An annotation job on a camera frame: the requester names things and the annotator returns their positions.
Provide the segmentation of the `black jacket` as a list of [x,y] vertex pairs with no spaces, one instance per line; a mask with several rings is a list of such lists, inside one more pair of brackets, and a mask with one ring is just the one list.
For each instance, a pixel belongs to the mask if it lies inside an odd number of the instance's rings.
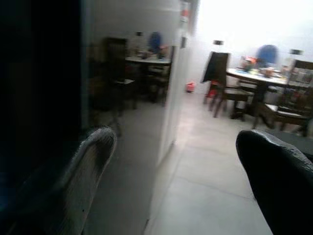
[[225,84],[229,55],[229,53],[212,51],[207,61],[201,83],[219,81]]

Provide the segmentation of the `dark wooden dining chair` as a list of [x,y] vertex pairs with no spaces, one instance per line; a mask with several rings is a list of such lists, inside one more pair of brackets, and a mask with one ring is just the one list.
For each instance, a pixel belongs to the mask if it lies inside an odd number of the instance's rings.
[[[233,108],[230,114],[231,119],[240,119],[245,121],[245,115],[247,114],[247,102],[248,99],[252,96],[252,93],[243,90],[239,86],[228,86],[227,85],[227,76],[225,79],[225,84],[219,82],[217,87],[216,95],[211,98],[209,103],[209,110],[213,111],[213,117],[217,118],[220,112],[220,109],[225,109],[227,107],[227,101],[233,101]],[[203,103],[206,104],[208,98],[204,97]]]
[[267,127],[274,129],[277,122],[283,131],[287,124],[299,125],[298,131],[306,135],[313,119],[313,62],[295,60],[276,104],[259,102],[252,128],[264,117]]

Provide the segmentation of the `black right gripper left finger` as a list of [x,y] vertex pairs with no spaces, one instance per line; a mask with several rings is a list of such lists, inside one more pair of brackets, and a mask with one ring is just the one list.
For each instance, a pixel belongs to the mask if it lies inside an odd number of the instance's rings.
[[116,142],[110,127],[99,126],[74,153],[31,174],[10,207],[9,235],[81,235]]

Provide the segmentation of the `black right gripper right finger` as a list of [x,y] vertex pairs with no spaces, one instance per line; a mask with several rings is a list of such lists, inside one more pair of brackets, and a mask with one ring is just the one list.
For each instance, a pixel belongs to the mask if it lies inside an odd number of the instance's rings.
[[273,235],[313,235],[313,162],[258,130],[240,131],[236,150]]

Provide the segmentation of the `round white top dining table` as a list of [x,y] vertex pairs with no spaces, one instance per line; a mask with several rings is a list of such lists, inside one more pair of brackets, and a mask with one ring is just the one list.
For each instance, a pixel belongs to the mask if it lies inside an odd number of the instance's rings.
[[250,74],[244,71],[240,71],[238,69],[227,69],[227,75],[238,78],[243,81],[249,81],[256,84],[256,90],[254,92],[254,97],[250,106],[250,111],[253,113],[255,117],[256,114],[256,106],[259,102],[265,102],[265,94],[267,88],[269,86],[280,87],[283,90],[283,87],[287,83],[287,78],[279,78],[279,77],[264,77],[260,74]]

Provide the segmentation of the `blue plastic chair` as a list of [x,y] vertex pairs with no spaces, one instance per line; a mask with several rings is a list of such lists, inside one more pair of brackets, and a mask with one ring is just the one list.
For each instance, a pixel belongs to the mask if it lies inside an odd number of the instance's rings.
[[261,46],[256,54],[257,65],[260,68],[266,67],[268,64],[276,64],[278,58],[278,48],[274,45]]

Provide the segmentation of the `red plastic stool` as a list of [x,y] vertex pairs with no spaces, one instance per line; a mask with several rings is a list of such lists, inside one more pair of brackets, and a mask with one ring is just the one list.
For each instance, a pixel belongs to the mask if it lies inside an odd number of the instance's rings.
[[207,98],[213,98],[216,95],[218,85],[219,85],[218,81],[216,80],[211,81],[206,95]]

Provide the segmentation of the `white fridge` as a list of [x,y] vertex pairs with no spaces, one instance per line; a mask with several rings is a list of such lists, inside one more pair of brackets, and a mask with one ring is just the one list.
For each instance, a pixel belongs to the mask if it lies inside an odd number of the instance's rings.
[[143,235],[178,124],[198,0],[88,0],[89,126],[115,132],[82,235]]

